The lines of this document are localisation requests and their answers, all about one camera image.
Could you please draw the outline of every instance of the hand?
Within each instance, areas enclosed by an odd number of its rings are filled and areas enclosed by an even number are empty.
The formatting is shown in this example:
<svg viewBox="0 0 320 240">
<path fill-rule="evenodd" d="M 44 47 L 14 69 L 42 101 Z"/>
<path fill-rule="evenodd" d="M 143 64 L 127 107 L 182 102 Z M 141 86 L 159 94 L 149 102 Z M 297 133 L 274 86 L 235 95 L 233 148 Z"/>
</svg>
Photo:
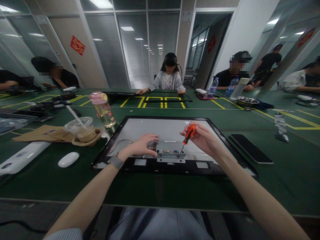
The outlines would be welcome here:
<svg viewBox="0 0 320 240">
<path fill-rule="evenodd" d="M 193 121 L 189 123 L 189 125 L 196 125 L 196 131 L 190 140 L 202 151 L 215 160 L 217 158 L 219 159 L 222 155 L 228 154 L 219 140 L 202 124 Z M 180 132 L 180 135 L 185 137 L 187 130 L 188 126 L 185 126 L 183 132 Z"/>
<path fill-rule="evenodd" d="M 186 92 L 184 91 L 184 90 L 180 90 L 179 92 L 178 92 L 178 94 L 185 94 Z"/>
<path fill-rule="evenodd" d="M 140 89 L 137 91 L 137 94 L 144 94 L 145 92 L 149 91 L 149 88 Z"/>
<path fill-rule="evenodd" d="M 245 91 L 252 91 L 254 90 L 254 87 L 252 85 L 247 85 L 245 88 L 244 88 Z"/>
<path fill-rule="evenodd" d="M 147 144 L 151 141 L 159 141 L 159 135 L 156 134 L 143 134 L 137 141 L 130 144 L 126 148 L 122 149 L 118 153 L 118 158 L 122 161 L 125 161 L 130 155 L 143 155 L 150 154 L 157 157 L 157 153 L 151 149 L 147 148 Z"/>
</svg>

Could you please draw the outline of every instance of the doorway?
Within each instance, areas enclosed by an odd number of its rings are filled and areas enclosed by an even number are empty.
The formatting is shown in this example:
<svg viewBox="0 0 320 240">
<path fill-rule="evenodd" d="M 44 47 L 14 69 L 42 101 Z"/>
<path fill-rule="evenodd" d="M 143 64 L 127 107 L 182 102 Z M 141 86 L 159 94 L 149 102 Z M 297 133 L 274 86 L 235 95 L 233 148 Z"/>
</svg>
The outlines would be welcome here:
<svg viewBox="0 0 320 240">
<path fill-rule="evenodd" d="M 206 88 L 231 15 L 196 13 L 184 77 L 187 89 Z"/>
</svg>

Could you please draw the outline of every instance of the black t-shirt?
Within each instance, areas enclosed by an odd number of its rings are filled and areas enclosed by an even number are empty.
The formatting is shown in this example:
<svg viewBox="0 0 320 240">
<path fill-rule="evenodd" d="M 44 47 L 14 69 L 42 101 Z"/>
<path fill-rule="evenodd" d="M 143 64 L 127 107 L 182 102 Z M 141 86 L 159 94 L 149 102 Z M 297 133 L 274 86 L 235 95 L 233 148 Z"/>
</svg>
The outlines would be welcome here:
<svg viewBox="0 0 320 240">
<path fill-rule="evenodd" d="M 282 56 L 280 53 L 268 53 L 261 59 L 262 63 L 258 69 L 259 70 L 271 69 L 274 63 L 281 62 L 281 58 Z"/>
<path fill-rule="evenodd" d="M 0 70 L 0 83 L 6 83 L 8 81 L 15 81 L 19 84 L 19 86 L 25 87 L 27 84 L 21 77 L 18 75 L 8 71 L 8 70 Z"/>
<path fill-rule="evenodd" d="M 229 87 L 231 80 L 234 79 L 236 76 L 239 77 L 239 80 L 241 78 L 250 78 L 249 74 L 246 72 L 240 72 L 239 74 L 232 74 L 230 73 L 229 69 L 226 69 L 222 72 L 217 73 L 215 78 L 216 77 L 219 78 L 218 87 Z"/>
<path fill-rule="evenodd" d="M 61 71 L 61 79 L 60 79 L 67 87 L 79 87 L 79 82 L 73 73 L 69 72 L 68 70 L 63 69 Z M 59 83 L 57 83 L 56 80 L 52 79 L 53 84 L 56 85 L 57 87 L 61 87 Z"/>
</svg>

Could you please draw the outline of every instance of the girl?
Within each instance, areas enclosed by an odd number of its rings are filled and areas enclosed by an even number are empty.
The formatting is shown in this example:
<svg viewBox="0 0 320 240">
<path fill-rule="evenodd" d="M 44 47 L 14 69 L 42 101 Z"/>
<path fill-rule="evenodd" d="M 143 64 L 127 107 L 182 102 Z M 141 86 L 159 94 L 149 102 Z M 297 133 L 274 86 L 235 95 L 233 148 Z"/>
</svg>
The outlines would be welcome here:
<svg viewBox="0 0 320 240">
<path fill-rule="evenodd" d="M 176 89 L 178 94 L 184 94 L 186 89 L 182 85 L 180 74 L 177 66 L 177 56 L 174 53 L 168 53 L 164 57 L 164 61 L 160 72 L 153 81 L 153 84 L 147 88 L 140 89 L 137 94 L 143 94 L 146 91 L 155 89 Z"/>
</svg>

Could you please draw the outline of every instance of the watch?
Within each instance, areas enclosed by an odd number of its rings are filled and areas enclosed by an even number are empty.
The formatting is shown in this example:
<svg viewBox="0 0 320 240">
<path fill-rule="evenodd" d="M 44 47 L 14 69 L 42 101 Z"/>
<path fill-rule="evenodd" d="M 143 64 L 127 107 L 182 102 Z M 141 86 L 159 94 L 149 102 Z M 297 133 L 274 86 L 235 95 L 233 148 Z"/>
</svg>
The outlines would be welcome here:
<svg viewBox="0 0 320 240">
<path fill-rule="evenodd" d="M 117 158 L 115 154 L 108 160 L 108 164 L 110 163 L 116 168 L 118 168 L 119 170 L 122 168 L 124 164 L 124 162 L 122 162 L 119 158 Z"/>
</svg>

